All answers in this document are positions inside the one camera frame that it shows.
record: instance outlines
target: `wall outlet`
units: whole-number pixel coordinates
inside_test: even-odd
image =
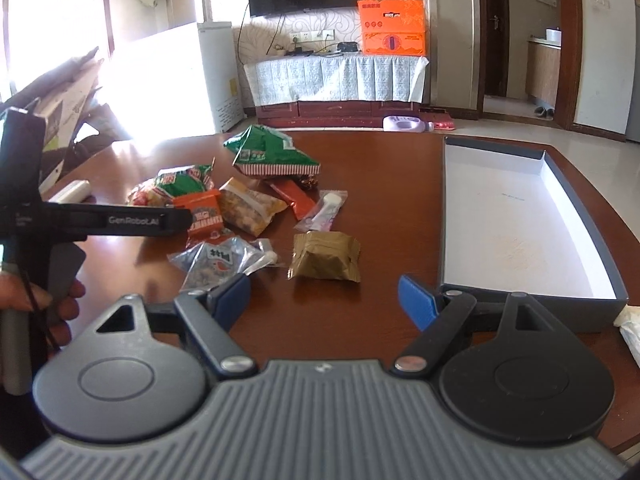
[[[335,31],[331,29],[325,30],[305,30],[303,32],[292,32],[289,34],[291,43],[307,43],[309,41],[333,41],[335,39]]]

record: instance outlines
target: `gray ribbed surface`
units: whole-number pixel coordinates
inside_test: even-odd
[[[271,362],[227,381],[183,427],[131,447],[54,438],[24,465],[41,480],[604,480],[625,466],[594,440],[494,444],[456,423],[426,383],[377,361]]]

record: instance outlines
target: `white box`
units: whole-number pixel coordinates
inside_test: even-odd
[[[105,86],[134,139],[223,133],[244,119],[230,22],[189,23],[116,49]]]
[[[443,290],[522,291],[575,332],[610,326],[628,299],[580,199],[542,150],[447,137]]]

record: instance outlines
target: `brown table surface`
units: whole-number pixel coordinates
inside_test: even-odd
[[[389,365],[418,331],[397,300],[398,278],[412,273],[436,285],[442,224],[442,147],[439,134],[382,132],[297,132],[296,146],[321,161],[321,189],[344,189],[349,197],[334,230],[362,244],[362,282],[286,279],[285,269],[252,276],[249,307],[231,335],[263,364],[269,358],[379,358]],[[67,177],[91,181],[98,203],[125,203],[127,193],[161,168],[207,164],[216,157],[214,179],[240,176],[227,136],[191,137],[157,146],[116,142]],[[630,295],[640,304],[640,243],[609,203],[564,156],[550,152],[599,227]],[[271,190],[264,184],[261,189]],[[296,223],[290,210],[263,233],[288,263]],[[184,279],[166,255],[184,247],[172,238],[92,237],[80,279],[87,286],[75,333],[123,294],[137,292],[148,302],[168,301]],[[609,367],[615,385],[613,408],[600,433],[603,443],[621,452],[640,441],[640,370],[620,333],[611,327],[580,338]]]

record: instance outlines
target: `open box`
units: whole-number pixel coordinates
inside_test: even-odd
[[[535,296],[574,332],[612,325],[628,296],[600,232],[551,157],[447,137],[440,290]]]

